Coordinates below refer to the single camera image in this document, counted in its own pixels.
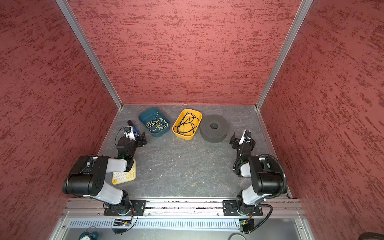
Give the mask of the grey perforated cable spool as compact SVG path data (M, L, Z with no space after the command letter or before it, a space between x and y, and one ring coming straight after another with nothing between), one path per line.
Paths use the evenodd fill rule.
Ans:
M208 115L202 118L200 133L202 138L209 143L222 142L229 132L229 124L220 115Z

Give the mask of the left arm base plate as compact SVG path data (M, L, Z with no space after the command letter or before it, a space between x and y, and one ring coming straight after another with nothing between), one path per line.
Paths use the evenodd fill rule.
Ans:
M123 203L118 205L104 203L104 216L142 216L146 208L146 203L146 200L128 200L126 205Z

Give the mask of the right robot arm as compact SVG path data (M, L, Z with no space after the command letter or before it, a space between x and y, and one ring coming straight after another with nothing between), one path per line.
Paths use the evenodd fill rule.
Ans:
M237 194L236 211L239 215L248 216L266 200L288 191L287 175L277 158L270 154L252 156L256 142L250 131L245 130L241 138L233 135L230 145L237 151L233 172L238 177L251 179L251 185Z

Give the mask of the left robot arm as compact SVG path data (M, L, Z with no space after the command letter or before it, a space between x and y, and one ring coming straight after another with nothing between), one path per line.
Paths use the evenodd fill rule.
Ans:
M117 189L115 185L136 178L134 154L137 148L146 144L145 133L128 132L117 143L117 158L79 157L64 183L64 194L102 202L105 216L142 216L146 201L131 201L127 191Z

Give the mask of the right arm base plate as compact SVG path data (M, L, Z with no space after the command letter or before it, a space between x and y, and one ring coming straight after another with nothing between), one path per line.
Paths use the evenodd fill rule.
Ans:
M222 201L222 204L224 216L250 217L253 215L260 217L263 215L263 210L258 206L242 205L235 200L224 200Z

